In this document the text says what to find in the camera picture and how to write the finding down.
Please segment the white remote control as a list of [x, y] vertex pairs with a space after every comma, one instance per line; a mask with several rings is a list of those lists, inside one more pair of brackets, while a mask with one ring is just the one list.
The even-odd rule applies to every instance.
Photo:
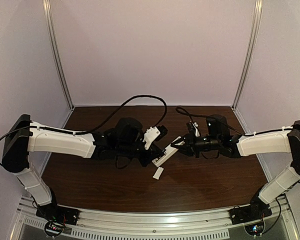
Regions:
[[163, 150], [163, 156], [156, 158], [152, 160], [152, 163], [156, 167], [160, 167], [163, 165], [170, 157], [172, 157], [179, 149], [176, 147], [172, 147], [171, 144], [169, 144], [164, 150]]

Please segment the white battery cover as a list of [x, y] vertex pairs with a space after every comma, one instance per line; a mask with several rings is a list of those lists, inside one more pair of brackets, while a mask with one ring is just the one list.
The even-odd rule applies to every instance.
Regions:
[[163, 167], [158, 167], [157, 170], [155, 171], [154, 175], [152, 176], [154, 179], [159, 180], [161, 174], [163, 173], [164, 168]]

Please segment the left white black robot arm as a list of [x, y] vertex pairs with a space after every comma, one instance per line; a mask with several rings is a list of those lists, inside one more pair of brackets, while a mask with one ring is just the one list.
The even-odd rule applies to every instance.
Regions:
[[30, 152], [58, 153], [92, 160], [137, 159], [146, 167], [152, 160], [163, 156], [155, 142], [167, 133], [163, 125], [143, 131], [143, 125], [132, 117], [121, 118], [115, 127], [104, 132], [90, 132], [49, 127], [23, 114], [2, 137], [4, 147], [0, 164], [13, 173], [32, 195], [39, 214], [56, 221], [64, 211], [58, 206], [53, 190], [28, 160]]

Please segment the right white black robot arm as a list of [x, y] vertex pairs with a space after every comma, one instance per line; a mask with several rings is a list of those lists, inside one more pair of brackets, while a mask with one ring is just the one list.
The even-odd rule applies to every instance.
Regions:
[[213, 114], [206, 117], [208, 134], [196, 133], [196, 126], [187, 124], [188, 134], [171, 143], [173, 148], [186, 156], [199, 157], [209, 151], [238, 159], [266, 153], [290, 153], [291, 163], [273, 180], [261, 187], [252, 197], [250, 212], [264, 214], [269, 204], [300, 182], [300, 120], [280, 129], [231, 135], [232, 128], [225, 116]]

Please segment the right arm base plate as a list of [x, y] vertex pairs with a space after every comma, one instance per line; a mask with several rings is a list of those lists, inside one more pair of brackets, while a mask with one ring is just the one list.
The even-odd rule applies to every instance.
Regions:
[[260, 206], [257, 204], [249, 204], [246, 206], [237, 205], [231, 208], [228, 213], [233, 225], [261, 220], [264, 217], [272, 215], [269, 205]]

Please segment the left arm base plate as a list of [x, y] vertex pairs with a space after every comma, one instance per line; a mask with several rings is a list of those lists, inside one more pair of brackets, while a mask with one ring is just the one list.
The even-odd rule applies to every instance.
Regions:
[[79, 213], [80, 211], [78, 209], [52, 204], [39, 205], [36, 210], [37, 217], [44, 218], [47, 221], [73, 226], [77, 224]]

